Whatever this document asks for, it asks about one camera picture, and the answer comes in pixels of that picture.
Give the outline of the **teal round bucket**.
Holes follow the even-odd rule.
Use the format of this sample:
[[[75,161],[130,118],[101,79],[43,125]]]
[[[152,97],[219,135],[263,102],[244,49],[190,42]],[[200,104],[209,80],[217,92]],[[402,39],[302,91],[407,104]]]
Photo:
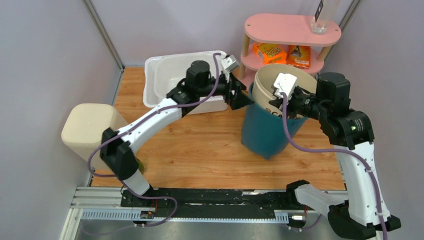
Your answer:
[[[252,153],[270,160],[290,143],[281,111],[268,111],[254,102],[246,107],[241,127],[241,144]]]

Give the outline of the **cream rectangular bin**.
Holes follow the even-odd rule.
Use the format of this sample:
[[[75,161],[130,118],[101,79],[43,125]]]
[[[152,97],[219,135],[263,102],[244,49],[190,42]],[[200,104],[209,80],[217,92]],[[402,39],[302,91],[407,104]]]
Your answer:
[[[114,131],[128,122],[118,110],[102,103],[82,103],[70,112],[61,132],[63,143],[86,162],[90,154],[102,143],[104,130]]]

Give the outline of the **cream round bucket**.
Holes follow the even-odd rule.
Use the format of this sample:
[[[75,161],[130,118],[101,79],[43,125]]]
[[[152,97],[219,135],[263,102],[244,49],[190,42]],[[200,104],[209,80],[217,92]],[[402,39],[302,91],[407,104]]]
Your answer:
[[[254,76],[251,95],[261,108],[278,117],[282,116],[282,111],[270,105],[269,101],[276,99],[273,84],[280,73],[297,77],[296,84],[310,93],[315,93],[317,86],[317,80],[312,75],[294,66],[276,63],[262,66]]]

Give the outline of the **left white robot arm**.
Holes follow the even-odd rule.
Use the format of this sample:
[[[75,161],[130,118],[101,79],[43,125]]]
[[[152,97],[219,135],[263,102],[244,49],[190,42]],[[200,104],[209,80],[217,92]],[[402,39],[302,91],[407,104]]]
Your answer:
[[[246,87],[233,75],[239,64],[232,56],[215,61],[216,76],[204,60],[195,60],[185,72],[185,77],[165,98],[148,113],[118,130],[106,129],[102,134],[99,156],[114,175],[133,194],[140,207],[153,201],[153,193],[143,176],[135,156],[139,148],[157,132],[185,117],[201,103],[221,96],[232,110],[252,104],[244,94]]]

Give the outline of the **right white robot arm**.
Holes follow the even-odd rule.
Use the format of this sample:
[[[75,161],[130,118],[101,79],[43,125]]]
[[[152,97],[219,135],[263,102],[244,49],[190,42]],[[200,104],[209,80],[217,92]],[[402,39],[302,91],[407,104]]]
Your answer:
[[[381,233],[386,240],[390,231],[401,227],[401,221],[390,213],[383,199],[371,120],[350,107],[350,89],[351,83],[343,74],[327,72],[318,76],[315,92],[296,84],[281,92],[284,117],[301,115],[319,122],[347,189],[347,199],[343,199],[298,181],[285,201],[292,209],[305,205],[319,212],[341,238],[369,240]]]

